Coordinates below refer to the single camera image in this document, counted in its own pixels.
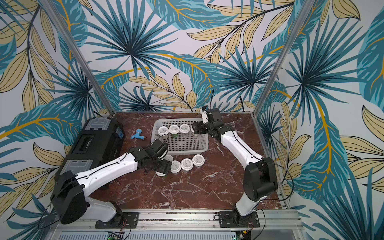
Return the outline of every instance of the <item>wire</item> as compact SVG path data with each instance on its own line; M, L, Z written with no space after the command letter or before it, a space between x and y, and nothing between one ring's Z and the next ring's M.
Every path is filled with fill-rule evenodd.
M264 211L262 209L257 209L257 210L261 210L263 212L263 215L264 215L264 226L263 226L263 229L259 232L259 234L254 239L252 239L252 240L255 240L258 236L260 236L260 234L263 232L263 230L265 228L265 223L266 223Z
M129 225L129 233L128 233L128 235L124 238L124 240L126 240L128 237L129 237L129 235L131 234L131 231L132 231L132 228L131 228L131 225L128 223L128 225Z

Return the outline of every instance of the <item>clear plastic cup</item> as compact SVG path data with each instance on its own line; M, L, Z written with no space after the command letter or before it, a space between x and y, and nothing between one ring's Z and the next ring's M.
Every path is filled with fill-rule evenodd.
M195 167L201 167L205 163L205 159L203 155L196 154L195 156L193 156L192 162L195 165Z
M189 158L184 158L181 161L181 171L187 173L193 168L193 162Z
M190 127L188 126L188 124L182 124L182 125L180 126L180 132L181 132L181 135L182 135L183 137L187 137L189 131L190 131Z
M169 127L169 133L171 134L172 137L176 138L179 136L180 128L178 125L171 125Z
M170 172L175 174L175 175L177 175L177 174L179 174L180 170L181 170L180 162L176 161L176 160L173 160L172 161L172 165L170 167Z
M161 126L159 127L159 130L157 131L157 133L160 135L159 137L160 141L164 142L168 138L169 130L166 126Z

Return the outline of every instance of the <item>blue palm leaf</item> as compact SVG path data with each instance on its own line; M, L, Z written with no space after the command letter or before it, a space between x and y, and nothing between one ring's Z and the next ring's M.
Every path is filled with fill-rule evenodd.
M277 154L277 150L273 141L272 134L282 128L281 126L276 127L277 123L280 121L280 118L281 115L279 115L279 112L275 113L275 107L272 108L272 111L271 108L269 108L264 114L259 115L257 118L269 152L274 155Z
M235 102L240 96L246 101L251 101L254 94L254 87L256 84L265 84L275 63L272 58L265 61L265 57L262 57L259 63L257 63L256 54L255 51L253 51L252 63L250 62L248 53L245 52L246 64L237 48L235 51L236 57L230 53L235 61L235 66L229 63L223 56L220 56L229 67L219 65L217 68L217 71L222 73L221 79L218 81L217 85L219 86L220 91L224 92L219 100L229 95L227 102L232 100L235 96Z
M163 105L155 105L151 103L152 91L145 96L144 89L140 86L140 96L137 94L137 87L133 88L133 94L127 91L125 87L123 87L124 91L127 94L120 92L123 97L121 98L120 105L123 111L130 112L161 112L163 110L169 111L171 107L163 106Z
M172 41L166 43L160 43L160 41L174 32L164 34L160 37L158 37L158 35L172 23L161 25L163 21L160 20L152 28L149 28L149 23L152 21L154 13L151 13L144 22L145 0L141 0L140 9L137 5L138 1L134 1L134 11L132 15L130 13L131 7L129 1L126 1L126 13L123 12L120 0L116 0L118 7L117 13L109 1L107 1L109 13L95 0L92 1L98 7L105 19L93 10L88 10L99 21L99 23L106 28L106 30L91 22L84 22L89 27L96 29L105 36L87 33L88 36L102 41L103 43L88 42L86 44L101 46L109 49L108 51L94 51L94 53L108 54L107 56L100 57L98 59L101 60L120 57L126 57L127 59L131 58L136 77L137 71L140 69L143 70L145 67L148 67L153 75L155 75L154 68L164 73L164 71L160 68L160 65L168 67L164 62L169 60L161 55L172 53L160 50L159 48L171 43ZM149 79L148 72L143 71L143 73Z
M46 89L47 91L54 93L64 93L63 95L56 97L52 102L58 103L58 105L68 104L73 110L73 113L78 119L89 119L95 116L93 111L100 108L99 103L95 99L92 90L92 85L88 82L87 77L83 73L83 70L78 66L77 62L70 63L70 70L61 65L65 69L65 73L56 69L63 77L60 77L54 73L49 74L56 79L52 81L60 86L66 88L65 90L58 89Z
M335 30L338 25L338 22L336 21L331 30L328 31L328 18L324 33L321 34L321 36L320 24L318 24L316 35L313 40L309 35L306 36L306 54L304 54L302 45L299 46L299 56L296 53L293 53L296 60L296 66L290 62L291 70L286 71L299 83L299 87L288 103L293 100L295 100L296 103L300 103L299 110L294 117L297 117L300 112L303 112L302 123L304 122L305 109L308 112L309 120L311 122L311 109L317 109L317 103L323 106L323 110L326 113L325 104L323 104L321 98L344 103L344 101L333 97L333 94L329 93L329 91L358 94L329 85L332 83L353 83L363 81L360 78L345 76L357 72L359 69L348 71L339 70L340 67L357 59L358 55L341 61L347 53L362 41L365 35L362 34L354 40L355 36L360 31L360 29L357 29L350 37L347 37L353 31L357 22L350 28L345 29L347 23L348 20Z

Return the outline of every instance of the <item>plastic basket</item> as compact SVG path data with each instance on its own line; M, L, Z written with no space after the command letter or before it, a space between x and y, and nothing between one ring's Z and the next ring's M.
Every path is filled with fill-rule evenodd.
M181 126L188 124L192 127L194 122L202 121L201 118L173 118L173 119L159 119L155 122L152 130L151 142L160 137L158 130L161 126L170 127L171 125ZM189 132L186 136L179 133L178 137L173 138L170 134L166 140L168 143L168 154L170 155L189 155L200 154L208 150L208 134L199 134L194 136Z

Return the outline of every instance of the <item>blue plastic tool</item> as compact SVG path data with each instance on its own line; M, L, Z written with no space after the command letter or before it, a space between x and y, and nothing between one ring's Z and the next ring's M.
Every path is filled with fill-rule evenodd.
M134 139L134 138L143 139L143 140L147 139L146 136L140 136L141 132L142 132L142 131L141 131L140 128L136 129L136 134L133 135L133 136L131 137L131 139Z

